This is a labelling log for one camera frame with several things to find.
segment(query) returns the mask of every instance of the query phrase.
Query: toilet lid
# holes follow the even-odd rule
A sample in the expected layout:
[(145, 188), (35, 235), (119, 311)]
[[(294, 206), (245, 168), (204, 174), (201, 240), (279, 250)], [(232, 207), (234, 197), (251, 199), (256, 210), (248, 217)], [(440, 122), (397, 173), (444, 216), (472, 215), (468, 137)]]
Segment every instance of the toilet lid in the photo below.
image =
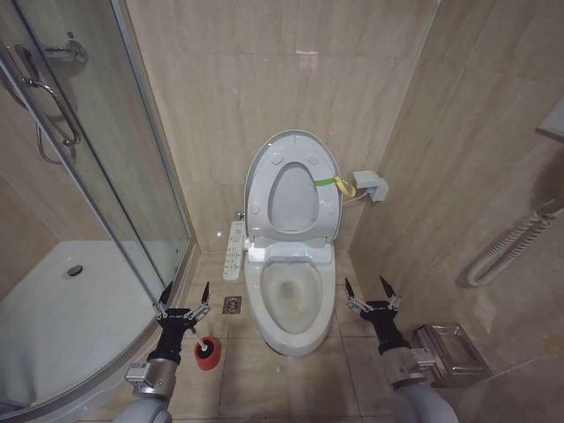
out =
[(249, 240), (332, 240), (341, 196), (334, 183), (314, 181), (337, 174), (329, 149), (314, 135), (291, 130), (271, 138), (255, 156), (245, 184)]

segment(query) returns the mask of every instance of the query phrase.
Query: green strap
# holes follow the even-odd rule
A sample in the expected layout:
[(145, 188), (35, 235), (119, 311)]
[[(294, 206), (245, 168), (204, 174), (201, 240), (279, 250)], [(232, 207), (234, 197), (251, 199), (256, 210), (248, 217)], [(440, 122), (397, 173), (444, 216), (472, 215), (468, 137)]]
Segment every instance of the green strap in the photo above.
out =
[(335, 182), (335, 178), (329, 178), (329, 179), (320, 179), (318, 181), (314, 181), (314, 184), (317, 187), (322, 187), (323, 185), (329, 185), (330, 183), (334, 183)]

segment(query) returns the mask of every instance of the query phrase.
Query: beige tile floor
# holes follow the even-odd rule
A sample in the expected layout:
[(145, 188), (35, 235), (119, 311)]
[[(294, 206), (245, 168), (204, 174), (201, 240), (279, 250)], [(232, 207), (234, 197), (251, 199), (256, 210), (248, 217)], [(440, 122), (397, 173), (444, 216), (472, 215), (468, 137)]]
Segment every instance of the beige tile floor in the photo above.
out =
[[(394, 422), (374, 330), (345, 304), (345, 277), (362, 296), (346, 253), (336, 256), (338, 294), (329, 336), (316, 351), (299, 358), (279, 355), (264, 343), (249, 311), (243, 276), (236, 284), (221, 279), (224, 258), (202, 254), (188, 298), (189, 305), (197, 304), (210, 282), (211, 312), (198, 332), (220, 338), (221, 362), (211, 372), (200, 371), (191, 355), (195, 341), (186, 334), (169, 407), (175, 421)], [(221, 314), (223, 298), (230, 295), (242, 297), (239, 315)], [(124, 384), (85, 420), (111, 420), (133, 399)]]

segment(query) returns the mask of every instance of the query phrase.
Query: floor tile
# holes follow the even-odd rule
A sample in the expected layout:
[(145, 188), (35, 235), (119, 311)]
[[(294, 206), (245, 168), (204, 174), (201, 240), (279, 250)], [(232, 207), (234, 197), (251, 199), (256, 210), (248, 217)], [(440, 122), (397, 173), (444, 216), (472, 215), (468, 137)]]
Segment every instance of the floor tile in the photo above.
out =
[(343, 342), (360, 414), (391, 414), (392, 389), (382, 368), (378, 341), (375, 338), (343, 338)]
[(328, 338), (340, 338), (341, 337), (341, 329), (338, 327), (338, 320), (337, 320), (337, 313), (333, 311), (333, 315), (331, 316), (331, 321), (329, 322), (329, 332), (327, 333)]
[(98, 410), (88, 414), (82, 420), (111, 421), (123, 412), (137, 397), (133, 396), (131, 385), (123, 381), (115, 394)]
[(287, 357), (292, 416), (359, 415), (340, 338), (326, 338), (304, 357)]
[[(202, 299), (202, 286), (192, 286), (188, 295), (188, 307), (193, 308)], [(223, 302), (225, 297), (241, 296), (241, 313), (238, 315), (224, 315)], [(249, 297), (244, 283), (228, 284), (225, 282), (210, 283), (210, 313), (197, 324), (198, 334), (217, 338), (256, 338), (259, 337), (255, 322), (249, 309)], [(193, 338), (190, 331), (185, 338)]]
[(175, 419), (218, 417), (219, 394), (228, 343), (221, 339), (221, 360), (207, 372), (200, 370), (193, 356), (193, 339), (182, 341), (182, 362), (176, 370), (176, 386), (168, 410)]
[(396, 419), (391, 414), (387, 416), (363, 417), (362, 423), (396, 423)]
[(287, 417), (286, 359), (262, 338), (230, 338), (219, 416)]
[[(363, 299), (360, 286), (352, 285), (357, 298)], [(335, 298), (335, 312), (337, 314), (338, 326), (342, 337), (375, 337), (376, 333), (371, 323), (360, 318), (346, 306), (346, 293), (344, 286), (337, 286)]]
[(345, 278), (349, 279), (349, 282), (353, 285), (359, 284), (349, 254), (345, 251), (337, 251), (335, 253), (335, 279), (337, 285), (344, 285)]

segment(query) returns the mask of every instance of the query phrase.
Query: shower door frame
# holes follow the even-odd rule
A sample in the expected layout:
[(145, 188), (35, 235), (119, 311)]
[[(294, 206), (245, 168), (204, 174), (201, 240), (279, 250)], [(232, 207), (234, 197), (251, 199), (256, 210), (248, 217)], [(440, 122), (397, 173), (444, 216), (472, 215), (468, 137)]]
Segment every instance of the shower door frame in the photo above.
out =
[[(27, 23), (27, 21), (25, 19), (25, 16), (23, 15), (22, 11), (19, 9), (17, 3), (15, 1), (13, 1), (12, 3), (16, 7), (16, 10), (17, 10), (17, 12), (18, 12), (18, 14), (19, 14), (19, 16), (22, 20), (22, 25), (25, 26), (26, 31), (28, 32), (28, 35), (32, 38), (35, 48), (37, 48), (37, 50), (40, 52), (41, 60), (43, 60), (44, 63), (47, 65), (48, 71), (51, 74), (50, 77), (53, 80), (52, 85), (57, 90), (57, 92), (61, 94), (61, 99), (65, 103), (67, 110), (70, 112), (71, 117), (74, 119), (75, 123), (80, 128), (81, 135), (83, 135), (84, 141), (86, 143), (88, 143), (89, 148), (91, 149), (94, 157), (98, 161), (98, 164), (100, 166), (100, 170), (102, 171), (104, 177), (106, 178), (106, 182), (109, 184), (110, 187), (113, 187), (113, 184), (109, 180), (108, 175), (106, 174), (103, 166), (101, 165), (100, 161), (98, 160), (98, 157), (96, 156), (94, 149), (92, 148), (89, 140), (85, 136), (85, 132), (83, 131), (82, 126), (80, 125), (80, 121), (79, 121), (78, 117), (76, 116), (75, 111), (70, 107), (70, 105), (67, 101), (67, 98), (64, 95), (64, 91), (62, 90), (61, 86), (59, 85), (58, 80), (57, 80), (56, 76), (54, 75), (54, 73), (53, 73), (53, 71), (52, 71), (52, 69), (51, 69), (51, 67), (48, 63), (47, 57), (44, 56), (41, 48), (38, 47), (39, 46), (38, 45), (38, 39), (37, 39), (35, 33), (33, 32), (32, 28), (30, 28), (29, 24)], [(129, 13), (127, 12), (127, 8), (126, 8), (125, 3), (121, 0), (111, 0), (111, 5), (112, 5), (112, 8), (114, 10), (115, 19), (116, 19), (120, 34), (122, 36), (122, 41), (123, 41), (123, 43), (126, 47), (126, 50), (127, 50), (128, 56), (129, 56), (131, 68), (132, 68), (134, 75), (135, 75), (135, 78), (136, 78), (137, 86), (139, 88), (139, 93), (141, 95), (142, 101), (143, 101), (144, 106), (145, 106), (145, 110), (146, 110), (146, 113), (147, 113), (147, 116), (148, 116), (148, 119), (149, 119), (149, 123), (151, 125), (152, 133), (154, 135), (155, 142), (158, 146), (163, 166), (164, 166), (166, 173), (167, 173), (167, 179), (170, 183), (170, 187), (171, 187), (171, 190), (172, 190), (172, 193), (173, 193), (173, 196), (174, 196), (174, 200), (177, 204), (179, 213), (180, 213), (181, 218), (182, 218), (182, 223), (184, 224), (184, 228), (185, 228), (186, 234), (188, 236), (188, 242), (186, 244), (186, 248), (182, 252), (182, 258), (181, 258), (181, 261), (178, 264), (178, 270), (176, 271), (176, 273), (174, 275), (173, 292), (170, 295), (169, 301), (168, 301), (168, 304), (170, 304), (170, 303), (177, 301), (177, 299), (178, 299), (178, 296), (177, 296), (178, 292), (177, 291), (178, 291), (178, 289), (181, 285), (184, 273), (187, 271), (189, 259), (192, 256), (194, 256), (195, 254), (197, 254), (197, 240), (196, 240), (196, 237), (195, 237), (195, 232), (193, 230), (193, 226), (192, 226), (192, 224), (189, 220), (188, 209), (187, 209), (186, 204), (184, 202), (184, 198), (183, 198), (183, 195), (182, 195), (182, 189), (181, 189), (180, 183), (178, 181), (177, 174), (175, 172), (172, 154), (171, 154), (171, 152), (170, 152), (170, 150), (168, 149), (168, 146), (167, 146), (167, 142), (166, 142), (166, 138), (165, 138), (165, 132), (164, 132), (164, 129), (162, 127), (162, 122), (160, 120), (158, 109), (156, 107), (156, 102), (153, 98), (152, 90), (151, 90), (151, 87), (149, 85), (149, 79), (146, 75), (145, 67), (143, 65), (142, 57), (141, 57), (141, 54), (140, 54), (140, 50), (138, 49), (137, 41), (136, 41), (132, 26), (131, 26), (131, 23), (130, 23)], [(43, 135), (48, 140), (48, 143), (53, 148), (54, 152), (56, 152), (59, 159), (62, 161), (63, 166), (66, 169), (66, 171), (68, 172), (70, 178), (75, 182), (78, 190), (84, 196), (85, 201), (88, 203), (88, 205), (93, 210), (93, 213), (96, 215), (100, 224), (106, 230), (106, 232), (108, 233), (108, 235), (112, 239), (112, 241), (114, 241), (116, 247), (122, 253), (123, 258), (128, 263), (129, 267), (136, 274), (137, 280), (138, 280), (139, 284), (145, 290), (147, 297), (153, 303), (157, 302), (158, 299), (155, 299), (154, 296), (152, 295), (151, 289), (145, 283), (143, 276), (137, 270), (136, 265), (130, 259), (128, 253), (123, 248), (121, 242), (117, 239), (115, 232), (112, 229), (112, 227), (108, 224), (108, 222), (106, 221), (104, 216), (101, 214), (98, 205), (95, 203), (95, 201), (93, 200), (92, 196), (90, 195), (88, 189), (84, 185), (80, 174), (74, 169), (73, 165), (71, 164), (70, 159), (67, 157), (67, 155), (63, 151), (63, 145), (57, 141), (57, 136), (56, 136), (55, 132), (52, 130), (51, 125), (46, 121), (43, 113), (35, 105), (32, 96), (28, 92), (28, 88), (24, 86), (24, 84), (21, 80), (21, 71), (17, 67), (17, 65), (13, 62), (13, 59), (11, 58), (11, 54), (8, 51), (8, 48), (6, 47), (6, 45), (4, 44), (4, 40), (2, 40), (2, 38), (0, 38), (0, 68), (2, 69), (2, 71), (4, 71), (4, 74), (10, 80), (12, 87), (13, 87), (14, 91), (18, 94), (19, 98), (22, 99), (23, 102), (26, 104), (28, 113), (33, 118), (35, 123), (37, 123), (40, 126), (40, 128), (43, 132)], [(129, 214), (127, 213), (127, 211), (123, 207), (122, 207), (122, 211), (123, 211), (123, 213), (125, 213), (125, 215), (128, 218), (130, 224), (133, 226), (131, 220), (129, 219)], [(143, 241), (140, 238), (138, 238), (137, 231), (134, 230), (134, 233), (137, 236), (137, 241), (143, 246)], [(149, 260), (150, 260), (150, 262), (151, 262), (151, 264), (154, 268), (155, 267), (154, 263), (152, 262), (150, 257), (149, 257)], [(189, 286), (185, 286), (182, 290), (184, 292), (187, 292), (188, 289), (189, 289)], [(45, 400), (45, 401), (43, 401), (39, 404), (30, 406), (30, 407), (23, 409), (23, 410), (19, 410), (19, 411), (16, 411), (16, 412), (9, 412), (9, 413), (6, 413), (4, 415), (0, 415), (0, 421), (4, 421), (5, 419), (9, 419), (10, 421), (13, 421), (13, 422), (19, 422), (19, 421), (29, 421), (30, 419), (38, 419), (38, 418), (45, 416), (47, 414), (50, 414), (52, 412), (56, 412), (57, 410), (61, 409), (61, 407), (65, 407), (66, 405), (69, 405), (70, 403), (77, 401), (78, 399), (83, 397), (83, 395), (85, 395), (86, 393), (90, 392), (91, 390), (94, 390), (96, 387), (100, 386), (102, 383), (109, 380), (109, 378), (111, 378), (111, 376), (114, 375), (117, 370), (122, 368), (124, 365), (127, 365), (127, 363), (133, 357), (135, 357), (136, 353), (138, 353), (139, 348), (142, 348), (142, 347), (144, 347), (144, 345), (146, 345), (147, 341), (151, 338), (151, 336), (158, 329), (158, 327), (159, 326), (156, 323), (156, 319), (153, 319), (145, 327), (145, 329), (142, 331), (142, 333), (140, 333), (128, 346), (126, 346), (123, 351), (119, 352), (117, 354), (117, 356), (112, 361), (110, 361), (104, 368), (95, 372), (93, 375), (89, 376), (88, 378), (86, 378), (81, 383), (79, 383), (75, 386), (72, 386), (72, 387), (68, 388), (67, 390), (61, 392), (60, 394), (56, 395), (55, 397), (47, 399), (47, 400)]]

